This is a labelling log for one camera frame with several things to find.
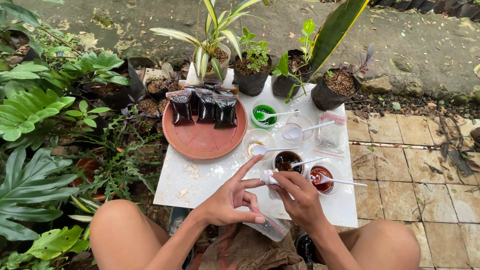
white tissue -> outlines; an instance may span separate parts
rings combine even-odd
[[[278,172],[278,169],[274,170],[265,170],[263,173],[260,174],[260,182],[265,182],[265,184],[268,186],[268,196],[272,200],[282,200],[282,197],[280,197],[280,194],[278,194],[277,191],[273,190],[270,185],[276,184],[280,185],[275,178],[273,178],[273,173]]]

hand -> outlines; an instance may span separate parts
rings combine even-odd
[[[270,187],[282,197],[285,210],[292,220],[308,234],[328,224],[317,189],[298,172],[276,172],[273,177],[282,185]]]
[[[206,224],[222,226],[237,222],[264,223],[263,216],[254,208],[258,208],[257,196],[245,191],[247,188],[256,188],[265,185],[260,179],[242,180],[248,171],[262,159],[257,155],[245,163],[240,169],[215,191],[207,200],[195,208]],[[240,206],[247,206],[250,212],[235,210]]]

green liquid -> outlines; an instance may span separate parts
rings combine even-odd
[[[255,109],[253,109],[253,116],[255,117],[255,119],[258,122],[260,122],[262,124],[265,124],[265,125],[275,124],[276,116],[270,117],[270,118],[265,119],[263,121],[260,121],[259,119],[262,119],[264,117],[264,114],[262,112],[269,113],[269,114],[276,113],[275,110],[272,107],[267,106],[267,105],[258,105],[257,107],[255,107]]]

variegated plant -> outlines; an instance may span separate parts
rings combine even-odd
[[[218,47],[218,44],[223,39],[227,39],[238,55],[241,55],[239,39],[237,35],[228,30],[227,27],[230,23],[238,19],[240,16],[249,15],[249,12],[241,12],[243,9],[249,7],[250,5],[259,2],[260,0],[245,0],[240,3],[235,9],[230,9],[223,11],[219,16],[217,16],[216,10],[216,0],[203,0],[208,14],[205,18],[205,36],[206,39],[201,41],[196,33],[197,37],[192,37],[182,31],[167,29],[167,28],[151,28],[150,31],[153,31],[156,35],[167,36],[179,39],[181,41],[189,42],[196,46],[194,53],[195,69],[197,71],[197,77],[201,80],[204,79],[208,63],[212,63],[212,68],[215,71],[217,77],[223,82],[225,79],[223,77],[222,70],[220,68],[220,63],[214,57],[214,52]]]

finger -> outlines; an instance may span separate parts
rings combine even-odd
[[[257,195],[250,193],[248,191],[243,192],[243,206],[248,206],[248,208],[258,208]]]
[[[288,193],[292,194],[294,198],[299,198],[302,195],[302,191],[281,173],[275,172],[273,178],[275,178],[275,180],[277,180],[278,183],[288,191]]]
[[[282,198],[283,206],[285,206],[285,210],[288,213],[290,213],[290,211],[293,209],[293,200],[292,200],[292,197],[290,197],[290,194],[288,194],[288,192],[279,185],[273,184],[270,187],[275,191],[277,191],[277,193]]]
[[[255,157],[251,158],[247,163],[240,167],[240,169],[233,175],[231,179],[235,181],[242,180],[248,171],[262,159],[262,155],[256,155]]]
[[[247,222],[262,224],[265,222],[265,218],[261,214],[253,212],[243,212],[239,210],[232,210],[228,214],[228,220],[231,223]]]
[[[303,177],[303,175],[299,174],[298,172],[279,172],[279,173],[281,173],[283,176],[285,176],[285,178],[292,181],[295,185],[297,185],[301,189],[305,189],[311,186],[311,184],[307,181],[307,179],[305,179],[305,177]]]
[[[265,182],[260,182],[259,178],[242,180],[240,183],[245,189],[256,188],[265,185]]]

